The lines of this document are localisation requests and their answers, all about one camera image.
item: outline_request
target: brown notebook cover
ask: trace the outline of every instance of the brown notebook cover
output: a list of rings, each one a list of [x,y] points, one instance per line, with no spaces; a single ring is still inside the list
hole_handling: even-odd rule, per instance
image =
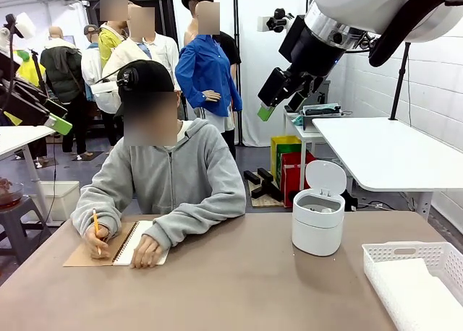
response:
[[[130,234],[134,224],[135,222],[122,223],[121,233],[109,240],[109,254],[111,255],[109,259],[92,259],[85,243],[82,241],[78,248],[71,254],[69,259],[63,264],[63,267],[112,266],[116,255],[124,245],[124,242]]]

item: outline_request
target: bowl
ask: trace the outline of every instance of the bowl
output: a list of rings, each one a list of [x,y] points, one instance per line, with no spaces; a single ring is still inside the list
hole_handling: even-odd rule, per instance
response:
[[[0,208],[7,208],[17,204],[24,195],[24,185],[12,183],[5,186],[0,184]]]

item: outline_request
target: spiral notebook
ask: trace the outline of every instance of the spiral notebook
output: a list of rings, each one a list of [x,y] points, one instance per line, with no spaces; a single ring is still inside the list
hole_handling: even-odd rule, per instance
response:
[[[137,248],[143,233],[153,226],[153,221],[143,220],[136,223],[122,223],[121,233],[108,242],[109,259],[92,259],[84,243],[71,254],[63,264],[64,267],[89,267],[89,266],[128,266],[132,261],[133,251]],[[158,261],[163,265],[166,261],[166,251]]]

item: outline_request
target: red bag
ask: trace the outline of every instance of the red bag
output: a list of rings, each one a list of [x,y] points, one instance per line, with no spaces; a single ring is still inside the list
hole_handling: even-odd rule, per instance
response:
[[[315,161],[312,154],[307,152],[305,156],[305,165]],[[292,200],[300,191],[301,176],[301,155],[298,152],[288,152],[281,156],[281,183],[280,190],[284,195],[284,206],[292,207]],[[309,185],[304,176],[304,189],[309,189]]]

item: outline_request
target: stool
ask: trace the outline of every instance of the stool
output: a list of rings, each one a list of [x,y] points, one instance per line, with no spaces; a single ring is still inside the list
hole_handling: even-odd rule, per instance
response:
[[[21,217],[33,211],[40,223],[23,224]],[[13,206],[0,210],[0,225],[4,232],[0,233],[0,240],[7,237],[11,244],[11,249],[0,249],[0,255],[15,255],[18,264],[22,264],[40,245],[39,241],[44,241],[51,236],[50,229],[45,223],[34,201],[29,196],[24,196],[20,202]],[[33,238],[25,235],[25,230],[41,230]]]

